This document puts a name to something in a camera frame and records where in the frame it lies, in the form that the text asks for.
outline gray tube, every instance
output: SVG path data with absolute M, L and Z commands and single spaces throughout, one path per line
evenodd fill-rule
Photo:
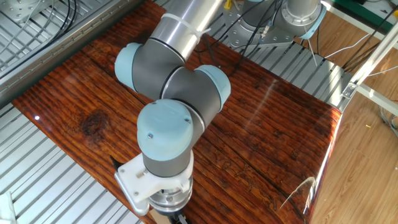
M 296 26 L 294 24 L 287 22 L 283 18 L 282 14 L 280 12 L 278 12 L 278 14 L 276 15 L 276 18 L 275 18 L 274 25 L 286 32 L 296 35 L 297 37 L 301 37 L 302 35 L 304 35 L 306 33 L 306 30 L 308 31 L 311 29 L 311 27 L 314 25 L 315 22 L 316 22 L 316 20 L 312 21 L 308 25 L 305 25 L 305 28 L 304 28 L 304 26 Z
M 167 13 L 176 15 L 189 23 L 193 29 L 201 32 L 208 28 L 222 2 L 222 0 L 176 0 Z M 185 60 L 188 60 L 199 41 L 189 27 L 169 17 L 160 20 L 151 37 L 171 46 Z
M 307 17 L 317 8 L 319 0 L 288 0 L 287 10 L 294 17 Z
M 152 100 L 159 99 L 167 77 L 183 65 L 183 60 L 173 50 L 149 39 L 134 57 L 132 80 L 137 92 Z

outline white metal bar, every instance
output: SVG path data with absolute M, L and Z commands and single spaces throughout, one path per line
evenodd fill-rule
M 365 61 L 362 67 L 355 73 L 355 75 L 349 81 L 349 84 L 342 92 L 342 95 L 346 98 L 351 98 L 357 87 L 359 87 L 365 78 L 373 71 L 373 69 L 379 64 L 379 62 L 386 56 L 388 51 L 393 48 L 394 44 L 398 41 L 398 22 L 396 22 L 386 36 L 381 40 L 380 44 L 370 57 Z
M 360 94 L 368 97 L 371 101 L 377 103 L 382 108 L 390 111 L 395 116 L 398 116 L 398 105 L 395 102 L 374 91 L 372 88 L 363 83 L 357 88 L 357 91 Z

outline glossy wood surface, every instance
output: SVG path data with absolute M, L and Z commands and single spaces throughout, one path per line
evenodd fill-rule
M 128 43 L 144 43 L 163 13 L 147 1 L 13 102 L 129 208 L 109 156 L 127 162 L 140 153 L 137 116 L 150 100 L 117 81 L 114 62 Z M 213 49 L 222 65 L 240 60 L 224 45 Z M 212 64 L 208 53 L 201 59 Z M 193 53 L 187 68 L 198 66 Z M 229 75 L 234 67 L 223 70 Z M 306 223 L 311 184 L 280 206 L 308 177 L 322 180 L 341 113 L 249 60 L 229 79 L 231 96 L 193 149 L 187 217 L 193 223 Z M 141 218 L 153 223 L 149 215 Z

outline gray joint housing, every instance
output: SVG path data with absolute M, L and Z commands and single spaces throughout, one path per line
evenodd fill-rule
M 289 32 L 296 36 L 303 36 L 311 30 L 313 26 L 317 28 L 319 24 L 317 19 L 323 15 L 321 13 L 322 6 L 320 0 L 281 0 L 282 5 L 277 11 L 274 26 Z M 274 13 L 274 4 L 279 5 L 280 1 L 265 0 L 261 3 L 254 0 L 245 0 L 243 5 L 243 11 L 250 10 L 243 16 L 243 20 L 250 26 L 257 27 L 262 15 L 267 12 L 264 16 L 264 20 L 272 17 Z M 266 21 L 262 21 L 262 27 L 266 26 Z
M 168 13 L 190 23 L 194 29 L 203 31 L 221 2 L 222 0 L 175 1 L 175 6 L 172 6 L 172 10 Z M 231 91 L 228 77 L 219 68 L 202 65 L 195 71 L 190 71 L 184 67 L 185 61 L 197 43 L 198 37 L 193 34 L 192 28 L 175 19 L 163 17 L 145 45 L 129 44 L 122 49 L 116 59 L 115 73 L 119 81 L 152 100 L 177 101 L 184 105 L 190 114 L 190 119 L 186 121 L 193 125 L 192 138 L 188 146 L 184 147 L 183 152 L 177 156 L 161 158 L 149 156 L 153 151 L 159 151 L 159 155 L 164 151 L 162 148 L 152 147 L 149 152 L 140 145 L 147 170 L 159 177 L 172 177 L 187 168 L 191 148 L 221 110 Z M 156 106 L 155 103 L 151 105 L 152 109 Z M 138 132 L 140 119 L 143 117 L 157 119 L 141 116 L 142 113 L 146 113 L 143 112 L 144 110 L 145 108 L 138 117 Z M 145 130 L 151 130 L 151 128 L 153 127 L 145 127 Z M 151 133 L 147 136 L 150 139 L 156 137 Z M 137 134 L 139 144 L 141 137 Z M 179 136 L 172 140 L 164 139 L 161 143 L 171 142 L 179 147 Z

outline white bracket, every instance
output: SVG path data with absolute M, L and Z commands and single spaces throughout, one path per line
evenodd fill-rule
M 120 166 L 115 178 L 123 193 L 138 215 L 149 211 L 149 197 L 162 189 L 179 188 L 182 192 L 190 190 L 190 177 L 193 171 L 193 152 L 188 167 L 174 177 L 157 177 L 144 165 L 142 153 Z
M 390 113 L 392 113 L 393 115 L 398 116 L 398 105 L 395 102 L 374 91 L 372 88 L 368 87 L 365 84 L 361 84 L 358 87 L 357 91 L 360 94 L 368 97 L 371 101 L 377 103 L 382 108 L 390 111 Z

